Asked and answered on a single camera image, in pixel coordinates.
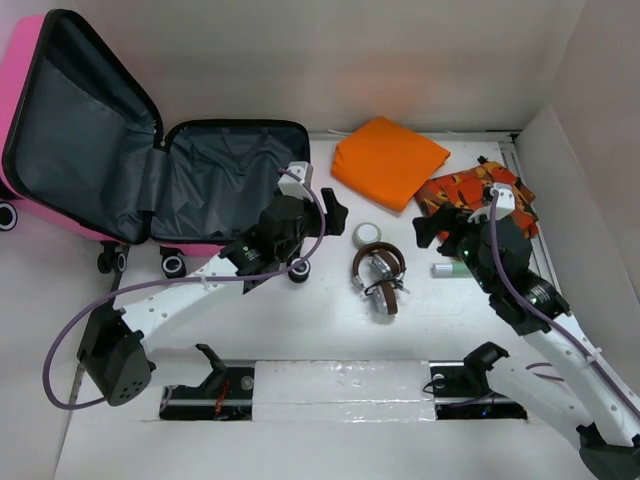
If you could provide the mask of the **round white-green jar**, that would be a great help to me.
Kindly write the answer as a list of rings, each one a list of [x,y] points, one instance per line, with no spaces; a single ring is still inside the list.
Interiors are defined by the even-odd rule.
[[[381,229],[372,222],[358,224],[353,231],[352,239],[354,245],[360,249],[364,246],[377,243],[382,238]]]

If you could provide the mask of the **green white tube bottle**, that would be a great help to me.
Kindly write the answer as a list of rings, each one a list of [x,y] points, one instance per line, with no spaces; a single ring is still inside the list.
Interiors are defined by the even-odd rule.
[[[444,262],[433,263],[431,266],[431,275],[434,278],[447,277],[471,277],[469,268],[463,262]]]

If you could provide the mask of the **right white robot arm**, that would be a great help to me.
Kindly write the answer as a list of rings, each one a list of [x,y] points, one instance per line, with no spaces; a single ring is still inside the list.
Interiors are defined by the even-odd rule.
[[[503,395],[543,420],[578,452],[598,479],[639,476],[639,395],[586,336],[555,287],[530,267],[532,245],[510,216],[446,204],[412,222],[419,247],[439,233],[438,251],[470,269],[496,315],[555,370],[546,381],[486,342],[464,359],[462,381],[473,393]]]

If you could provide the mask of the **orange camouflage cloth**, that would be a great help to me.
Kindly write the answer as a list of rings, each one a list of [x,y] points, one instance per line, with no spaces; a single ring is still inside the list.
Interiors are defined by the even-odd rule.
[[[500,168],[501,164],[480,156],[478,166],[427,180],[414,199],[425,217],[433,215],[445,203],[478,210],[484,205],[485,186],[496,183],[492,175],[495,167]]]

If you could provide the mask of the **brown headphones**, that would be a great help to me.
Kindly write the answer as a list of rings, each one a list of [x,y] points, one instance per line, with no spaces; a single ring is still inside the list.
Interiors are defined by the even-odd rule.
[[[366,286],[360,276],[361,263],[369,258],[376,280]],[[371,298],[379,313],[394,316],[398,313],[396,292],[408,293],[404,287],[407,264],[402,252],[387,242],[374,242],[360,248],[352,260],[352,283]]]

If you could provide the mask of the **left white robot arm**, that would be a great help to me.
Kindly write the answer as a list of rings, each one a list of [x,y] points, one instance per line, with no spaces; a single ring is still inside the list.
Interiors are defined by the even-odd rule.
[[[120,406],[138,396],[156,368],[149,356],[161,338],[218,304],[236,300],[300,261],[308,237],[339,236],[348,210],[332,189],[321,191],[323,208],[309,199],[279,195],[258,222],[193,273],[156,282],[158,292],[114,308],[92,308],[78,360],[104,400]]]

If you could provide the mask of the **pink hard-shell suitcase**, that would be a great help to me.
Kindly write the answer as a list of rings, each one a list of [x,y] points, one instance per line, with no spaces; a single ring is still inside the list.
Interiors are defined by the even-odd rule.
[[[310,158],[300,124],[191,120],[161,114],[78,13],[20,20],[1,62],[3,226],[13,207],[99,242],[103,273],[126,266],[121,247],[154,241],[169,278],[186,258],[215,255],[256,223],[279,173]]]

